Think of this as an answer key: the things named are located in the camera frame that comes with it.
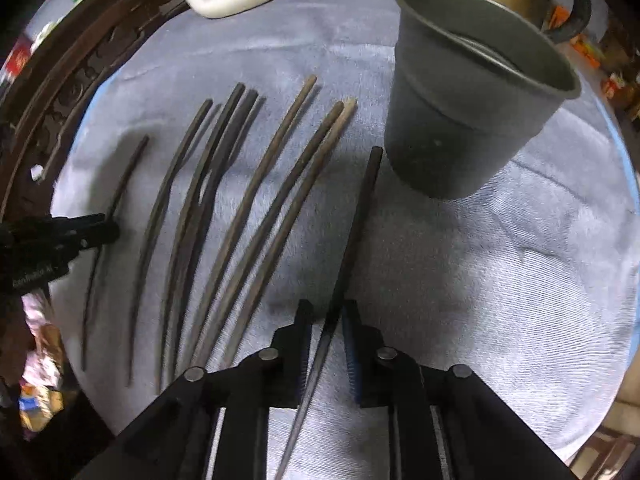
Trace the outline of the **dark grey utensil holder cup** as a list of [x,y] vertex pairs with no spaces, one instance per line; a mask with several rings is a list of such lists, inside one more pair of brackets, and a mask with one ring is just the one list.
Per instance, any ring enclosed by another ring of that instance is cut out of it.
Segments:
[[579,79],[546,35],[495,1],[396,3],[390,166],[427,196],[469,196],[580,95]]

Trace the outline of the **dark wooden chopstick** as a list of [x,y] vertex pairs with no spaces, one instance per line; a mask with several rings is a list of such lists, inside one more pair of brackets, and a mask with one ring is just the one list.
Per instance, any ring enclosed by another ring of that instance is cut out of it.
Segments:
[[307,377],[306,389],[302,402],[300,402],[295,414],[292,428],[288,434],[288,440],[286,440],[286,445],[280,459],[276,475],[274,476],[276,479],[282,479],[288,469],[288,463],[290,462],[295,450],[296,443],[300,432],[303,429],[303,424],[310,409],[311,402],[314,400],[314,393],[316,392],[318,383],[320,382],[324,364],[326,364],[326,357],[328,356],[331,347],[337,323],[341,318],[345,294],[348,291],[350,278],[352,277],[352,270],[354,270],[357,260],[359,244],[368,218],[382,156],[383,149],[380,146],[375,145],[371,148],[366,171],[364,172],[360,183],[357,205],[354,216],[352,217],[352,225],[349,229],[340,270],[338,270],[337,273],[331,301],[329,303],[328,310],[326,311],[326,318],[324,319],[318,346],[316,352],[314,352],[314,359],[312,360],[310,372]]

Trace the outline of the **grey table cloth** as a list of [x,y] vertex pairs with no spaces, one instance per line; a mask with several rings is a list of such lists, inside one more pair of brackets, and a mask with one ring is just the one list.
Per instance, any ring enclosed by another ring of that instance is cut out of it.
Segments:
[[[238,82],[259,94],[218,190],[194,297],[304,80],[318,78],[257,193],[249,231],[331,106],[357,101],[245,333],[247,356],[292,321],[299,300],[318,313],[328,306],[370,149],[383,141],[398,21],[394,0],[273,0],[220,21],[184,12],[96,92],[56,182],[54,214],[104,210],[139,140],[150,142],[119,206],[120,239],[99,270],[81,255],[51,296],[81,388],[111,430],[156,393],[158,317],[196,155],[172,185],[136,318],[129,306],[149,215],[202,102],[224,104]],[[585,86],[470,197],[431,200],[383,165],[349,296],[364,322],[418,362],[469,365],[568,460],[605,418],[637,348],[637,203],[624,142]]]

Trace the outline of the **dark carved wooden chair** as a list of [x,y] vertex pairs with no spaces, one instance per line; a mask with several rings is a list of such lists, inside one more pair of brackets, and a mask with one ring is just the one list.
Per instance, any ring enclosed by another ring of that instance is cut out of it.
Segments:
[[167,21],[182,0],[84,0],[46,37],[1,105],[1,218],[49,210],[96,90]]

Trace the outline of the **thin dark chopstick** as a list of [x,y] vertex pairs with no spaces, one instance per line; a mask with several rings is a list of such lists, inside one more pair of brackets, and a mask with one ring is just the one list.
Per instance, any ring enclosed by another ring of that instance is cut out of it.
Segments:
[[[108,203],[107,211],[105,214],[105,223],[107,224],[107,240],[106,244],[111,244],[118,237],[117,226],[115,224],[114,215],[119,206],[120,201],[122,200],[122,196],[126,191],[126,187],[128,182],[134,173],[134,170],[138,166],[140,159],[150,142],[150,137],[145,134],[142,136],[139,141],[136,149],[132,153],[129,162],[127,162],[127,166],[122,173],[122,176],[119,178],[117,182],[117,186],[115,188],[115,192],[111,201]],[[91,270],[88,279],[88,285],[85,292],[85,302],[84,308],[82,309],[82,324],[81,324],[81,346],[80,346],[80,368],[85,370],[87,368],[88,361],[88,341],[89,341],[89,321],[90,321],[90,311],[92,304],[92,295],[94,289],[94,281],[96,280],[96,274],[98,274],[99,264],[102,257],[104,244],[101,244],[96,248],[94,252]]]

